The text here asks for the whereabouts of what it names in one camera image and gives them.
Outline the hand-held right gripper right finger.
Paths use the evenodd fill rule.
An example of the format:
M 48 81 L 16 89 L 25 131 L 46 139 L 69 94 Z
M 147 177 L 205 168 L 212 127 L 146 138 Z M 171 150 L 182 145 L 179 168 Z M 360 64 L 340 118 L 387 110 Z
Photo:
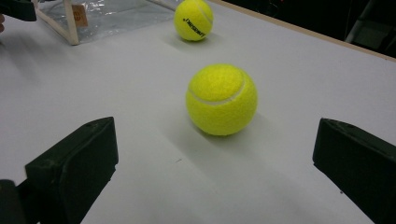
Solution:
M 396 224 L 396 146 L 354 125 L 322 119 L 313 163 L 374 224 Z

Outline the clear tote bag beige trim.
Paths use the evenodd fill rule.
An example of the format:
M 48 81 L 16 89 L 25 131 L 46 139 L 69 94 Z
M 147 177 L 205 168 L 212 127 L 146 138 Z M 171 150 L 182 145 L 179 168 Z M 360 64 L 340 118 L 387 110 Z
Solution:
M 32 0 L 38 18 L 72 45 L 173 18 L 182 0 Z

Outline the white table cover sheet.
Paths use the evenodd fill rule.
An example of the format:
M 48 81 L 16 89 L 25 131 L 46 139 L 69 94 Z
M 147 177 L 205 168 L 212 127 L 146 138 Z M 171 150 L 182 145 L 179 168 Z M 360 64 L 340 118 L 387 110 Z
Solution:
M 372 224 L 312 162 L 323 118 L 396 145 L 396 62 L 229 4 L 198 43 L 170 21 L 69 45 L 43 21 L 0 34 L 0 179 L 80 125 L 116 124 L 120 161 L 83 224 Z M 259 92 L 242 132 L 190 122 L 185 92 L 231 63 Z

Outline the yellow tennis ball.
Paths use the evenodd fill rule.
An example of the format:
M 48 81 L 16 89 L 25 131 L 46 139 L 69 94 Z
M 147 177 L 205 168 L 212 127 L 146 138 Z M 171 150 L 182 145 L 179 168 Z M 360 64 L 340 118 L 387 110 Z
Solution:
M 175 11 L 174 26 L 181 38 L 203 40 L 213 26 L 213 12 L 205 0 L 184 0 Z
M 191 121 L 203 132 L 225 136 L 253 119 L 258 93 L 251 77 L 231 64 L 211 64 L 198 71 L 186 92 Z

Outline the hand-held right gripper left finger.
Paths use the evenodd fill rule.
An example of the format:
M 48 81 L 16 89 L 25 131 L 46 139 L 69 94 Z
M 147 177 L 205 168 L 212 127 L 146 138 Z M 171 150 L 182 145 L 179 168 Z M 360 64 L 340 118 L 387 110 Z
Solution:
M 90 121 L 25 166 L 40 224 L 80 224 L 119 162 L 115 121 Z

